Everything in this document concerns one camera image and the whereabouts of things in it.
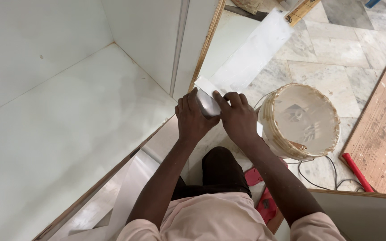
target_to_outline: white bucket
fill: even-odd
[[[258,121],[262,138],[281,158],[310,160],[335,150],[340,120],[329,99],[308,85],[288,84],[268,94]]]

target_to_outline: cement bag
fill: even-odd
[[[264,0],[232,0],[234,4],[243,10],[256,14]]]

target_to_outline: blue object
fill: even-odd
[[[373,8],[373,6],[375,6],[376,3],[379,3],[379,2],[380,0],[370,0],[365,4],[365,6],[366,8]]]

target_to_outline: red handle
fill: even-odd
[[[360,181],[361,185],[363,186],[364,190],[368,193],[374,193],[372,187],[370,184],[367,182],[366,178],[364,175],[361,173],[360,169],[358,169],[357,165],[355,162],[352,160],[351,156],[349,153],[343,153],[342,156],[345,158],[346,162],[348,165],[350,165],[352,171],[354,172],[355,176],[358,178]]]

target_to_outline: dark pants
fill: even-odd
[[[206,193],[243,192],[251,197],[241,166],[224,147],[215,147],[202,159],[203,186],[187,186],[178,179],[171,201]]]

